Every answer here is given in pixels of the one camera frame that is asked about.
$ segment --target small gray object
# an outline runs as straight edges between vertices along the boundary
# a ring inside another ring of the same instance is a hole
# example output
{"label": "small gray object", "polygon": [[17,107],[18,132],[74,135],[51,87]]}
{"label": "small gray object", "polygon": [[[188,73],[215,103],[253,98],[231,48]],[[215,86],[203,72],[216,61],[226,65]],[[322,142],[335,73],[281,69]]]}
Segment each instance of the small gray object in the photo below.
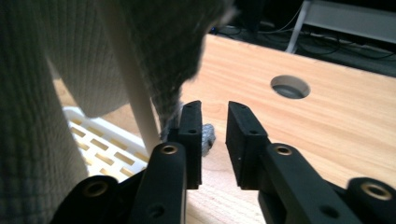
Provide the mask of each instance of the small gray object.
{"label": "small gray object", "polygon": [[215,127],[212,124],[205,124],[202,127],[202,156],[205,157],[209,154],[210,148],[215,143]]}

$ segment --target white pole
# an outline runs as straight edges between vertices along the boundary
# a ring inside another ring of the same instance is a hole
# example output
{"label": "white pole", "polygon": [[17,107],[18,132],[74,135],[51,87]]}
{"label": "white pole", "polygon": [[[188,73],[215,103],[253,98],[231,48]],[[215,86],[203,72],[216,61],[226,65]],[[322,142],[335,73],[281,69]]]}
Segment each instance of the white pole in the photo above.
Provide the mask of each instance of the white pole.
{"label": "white pole", "polygon": [[303,5],[301,6],[301,11],[298,16],[297,22],[293,29],[293,34],[291,35],[290,42],[288,44],[288,48],[285,50],[287,53],[294,53],[296,50],[295,44],[297,42],[297,38],[300,34],[301,28],[303,27],[305,16],[308,13],[309,7],[311,6],[312,0],[303,1]]}
{"label": "white pole", "polygon": [[116,57],[146,151],[151,155],[152,149],[160,144],[160,136],[151,108],[149,93],[141,76],[142,71],[138,66],[136,55],[132,51],[133,43],[128,38],[128,28],[115,1],[97,0],[95,4]]}

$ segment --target white plastic tray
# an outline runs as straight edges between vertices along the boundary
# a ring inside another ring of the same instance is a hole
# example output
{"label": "white plastic tray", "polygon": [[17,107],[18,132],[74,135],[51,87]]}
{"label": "white plastic tray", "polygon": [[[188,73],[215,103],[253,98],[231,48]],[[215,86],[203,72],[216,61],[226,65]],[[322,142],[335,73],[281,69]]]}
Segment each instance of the white plastic tray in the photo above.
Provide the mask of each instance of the white plastic tray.
{"label": "white plastic tray", "polygon": [[104,119],[88,119],[78,107],[64,107],[64,114],[90,175],[121,182],[146,168],[149,155],[141,138]]}

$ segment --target wooden tabletop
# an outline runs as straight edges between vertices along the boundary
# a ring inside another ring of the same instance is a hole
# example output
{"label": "wooden tabletop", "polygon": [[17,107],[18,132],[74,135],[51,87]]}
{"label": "wooden tabletop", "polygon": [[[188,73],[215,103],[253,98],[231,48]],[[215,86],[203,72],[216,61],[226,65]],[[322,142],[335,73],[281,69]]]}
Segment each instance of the wooden tabletop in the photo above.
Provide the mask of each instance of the wooden tabletop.
{"label": "wooden tabletop", "polygon": [[[277,94],[271,80],[281,75],[304,80],[310,94]],[[195,100],[217,140],[203,158],[203,185],[189,191],[188,223],[264,222],[258,192],[236,186],[225,145],[229,101],[249,106],[272,142],[299,149],[324,179],[345,187],[369,176],[396,188],[396,78],[208,35],[198,77],[183,86],[182,101]],[[138,133],[128,105],[104,118]]]}

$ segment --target gray fabric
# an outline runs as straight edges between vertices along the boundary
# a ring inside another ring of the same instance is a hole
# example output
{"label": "gray fabric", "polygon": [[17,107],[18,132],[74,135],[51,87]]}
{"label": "gray fabric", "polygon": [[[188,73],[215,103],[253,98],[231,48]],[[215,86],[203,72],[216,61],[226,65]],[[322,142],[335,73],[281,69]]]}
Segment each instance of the gray fabric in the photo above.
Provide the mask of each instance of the gray fabric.
{"label": "gray fabric", "polygon": [[180,87],[196,75],[203,37],[231,11],[227,0],[119,0],[162,128],[180,107]]}
{"label": "gray fabric", "polygon": [[122,78],[94,1],[40,1],[36,18],[54,71],[87,117],[127,104]]}
{"label": "gray fabric", "polygon": [[[52,86],[48,63],[85,114],[126,103],[92,0],[0,1],[0,222],[46,223],[87,176]],[[202,39],[229,0],[119,0],[161,124],[179,105]]]}
{"label": "gray fabric", "polygon": [[0,223],[47,223],[87,176],[40,48],[35,6],[0,1]]}

